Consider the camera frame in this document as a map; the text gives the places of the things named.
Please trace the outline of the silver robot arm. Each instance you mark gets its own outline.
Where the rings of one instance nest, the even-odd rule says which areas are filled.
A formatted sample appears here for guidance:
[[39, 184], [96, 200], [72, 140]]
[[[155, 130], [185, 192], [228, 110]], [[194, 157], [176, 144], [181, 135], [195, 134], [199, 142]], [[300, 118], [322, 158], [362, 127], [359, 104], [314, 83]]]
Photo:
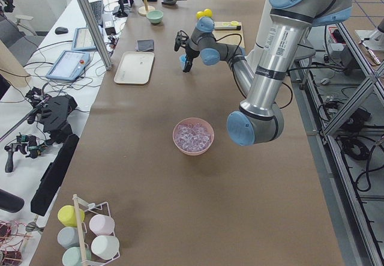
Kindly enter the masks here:
[[284, 119], [275, 98], [298, 44], [312, 27], [347, 20], [352, 0], [268, 0], [266, 7], [270, 10], [271, 26], [255, 69], [239, 46], [216, 40], [210, 17], [199, 18], [192, 35], [185, 40], [180, 35], [175, 40], [176, 50], [185, 48], [185, 55], [180, 57], [184, 72], [191, 70], [197, 57], [205, 65], [227, 62], [245, 95], [239, 109], [226, 122], [231, 140], [241, 146], [273, 141], [281, 135]]

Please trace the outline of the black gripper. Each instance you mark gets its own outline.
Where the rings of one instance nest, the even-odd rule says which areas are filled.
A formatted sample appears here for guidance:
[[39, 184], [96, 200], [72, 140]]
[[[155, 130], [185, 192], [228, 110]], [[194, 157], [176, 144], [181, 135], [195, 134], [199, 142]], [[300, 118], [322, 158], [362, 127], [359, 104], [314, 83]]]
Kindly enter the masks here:
[[187, 39], [185, 42], [185, 54], [183, 72], [188, 73], [192, 68], [193, 60], [199, 56], [199, 51], [194, 49], [194, 43], [191, 39]]

